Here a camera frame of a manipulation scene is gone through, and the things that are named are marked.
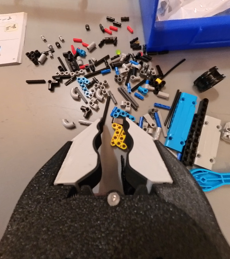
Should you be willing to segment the black toy wheel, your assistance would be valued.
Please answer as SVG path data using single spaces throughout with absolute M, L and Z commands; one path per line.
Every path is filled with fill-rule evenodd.
M 194 82 L 193 85 L 197 90 L 202 93 L 205 92 L 216 84 L 221 82 L 226 76 L 218 72 L 217 66 L 210 68 L 208 71 L 200 75 Z

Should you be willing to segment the clear plastic bag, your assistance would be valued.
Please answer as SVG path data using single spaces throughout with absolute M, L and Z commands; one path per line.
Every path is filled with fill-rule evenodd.
M 230 15 L 230 0 L 159 1 L 156 21 Z

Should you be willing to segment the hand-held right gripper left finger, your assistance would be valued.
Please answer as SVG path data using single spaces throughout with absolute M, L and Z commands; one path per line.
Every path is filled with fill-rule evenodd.
M 103 125 L 103 118 L 98 118 L 71 140 L 54 185 L 70 185 L 79 190 L 84 185 L 93 189 L 99 184 L 102 168 L 98 149 L 102 144 Z

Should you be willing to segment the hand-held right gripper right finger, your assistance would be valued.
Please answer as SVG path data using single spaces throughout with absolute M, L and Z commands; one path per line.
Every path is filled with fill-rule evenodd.
M 135 189 L 144 186 L 150 193 L 155 184 L 172 184 L 173 179 L 158 150 L 158 141 L 129 118 L 124 118 L 128 152 L 125 163 L 126 181 Z

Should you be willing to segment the thin black axle rod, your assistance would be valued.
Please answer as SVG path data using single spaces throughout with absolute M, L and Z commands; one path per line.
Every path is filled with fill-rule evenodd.
M 167 115 L 167 117 L 165 119 L 164 126 L 166 126 L 170 122 L 170 119 L 172 118 L 172 116 L 174 114 L 174 111 L 175 111 L 175 108 L 176 108 L 176 105 L 177 105 L 177 103 L 179 101 L 180 96 L 181 96 L 181 92 L 178 89 L 177 92 L 176 92 L 175 98 L 173 100 L 173 103 L 171 105 L 171 108 L 170 108 L 170 110 L 168 112 L 168 115 Z

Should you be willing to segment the blue flat brick panel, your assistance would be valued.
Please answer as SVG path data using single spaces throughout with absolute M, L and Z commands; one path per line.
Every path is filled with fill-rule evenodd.
M 193 120 L 197 104 L 197 96 L 181 93 L 171 119 L 164 145 L 175 151 L 182 152 Z

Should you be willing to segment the grey flat brick panel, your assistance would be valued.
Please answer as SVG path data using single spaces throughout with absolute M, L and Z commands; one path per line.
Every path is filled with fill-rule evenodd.
M 221 120 L 206 115 L 199 138 L 194 165 L 208 170 L 212 169 L 217 155 L 221 135 Z

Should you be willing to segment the long black holed beam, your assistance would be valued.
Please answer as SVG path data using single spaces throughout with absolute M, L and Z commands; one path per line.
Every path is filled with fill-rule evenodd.
M 197 122 L 199 120 L 199 115 L 196 113 L 194 114 L 194 117 L 193 117 L 193 120 L 192 120 L 192 123 L 191 123 L 191 127 L 190 127 L 190 130 L 189 130 L 189 133 L 188 133 L 188 137 L 187 137 L 187 140 L 185 142 L 185 146 L 183 147 L 183 150 L 182 150 L 182 156 L 181 156 L 181 163 L 185 166 L 189 166 L 190 165 L 190 162 L 189 162 L 189 154 L 190 154 L 190 151 L 191 151 L 191 146 L 193 144 L 193 140 L 194 140 L 194 134 L 196 132 L 196 125 L 197 125 Z
M 203 123 L 204 123 L 204 118 L 206 115 L 206 111 L 207 111 L 207 106 L 208 106 L 208 102 L 209 100 L 207 98 L 204 98 L 203 100 L 200 101 L 198 110 L 197 110 L 197 114 L 200 116 L 199 120 L 197 122 L 196 125 L 196 132 L 194 134 L 194 140 L 193 140 L 193 144 L 191 146 L 191 151 L 189 154 L 189 162 L 190 165 L 189 166 L 193 166 L 194 164 L 194 160 L 196 157 L 196 153 L 197 153 L 197 147 L 199 144 L 199 138 L 201 135 L 201 131 L 202 131 L 202 127 L 203 127 Z

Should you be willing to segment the blue brick separator tool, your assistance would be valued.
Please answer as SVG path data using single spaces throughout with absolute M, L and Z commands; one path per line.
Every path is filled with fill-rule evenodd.
M 230 173 L 217 173 L 207 169 L 191 169 L 190 173 L 204 192 L 230 185 Z

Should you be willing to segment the yellow angled brick beam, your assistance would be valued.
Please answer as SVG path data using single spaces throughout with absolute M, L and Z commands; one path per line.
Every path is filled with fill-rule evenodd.
M 126 150 L 127 149 L 127 145 L 126 143 L 124 143 L 125 141 L 125 138 L 126 138 L 126 133 L 124 130 L 122 130 L 118 140 L 117 140 L 117 143 L 116 143 L 116 146 L 123 149 L 123 150 Z
M 111 139 L 110 145 L 114 147 L 114 146 L 116 146 L 117 140 L 123 130 L 123 127 L 122 127 L 122 125 L 114 122 L 114 123 L 112 123 L 112 128 L 114 129 L 114 134 Z

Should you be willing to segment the blue plastic bin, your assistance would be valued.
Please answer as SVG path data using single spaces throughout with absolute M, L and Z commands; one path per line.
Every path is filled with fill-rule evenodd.
M 139 1 L 147 52 L 230 47 L 230 15 L 156 21 L 159 1 Z

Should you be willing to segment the open white instruction booklet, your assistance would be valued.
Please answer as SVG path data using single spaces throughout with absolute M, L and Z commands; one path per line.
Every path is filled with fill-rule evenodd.
M 27 13 L 0 14 L 0 66 L 22 63 Z

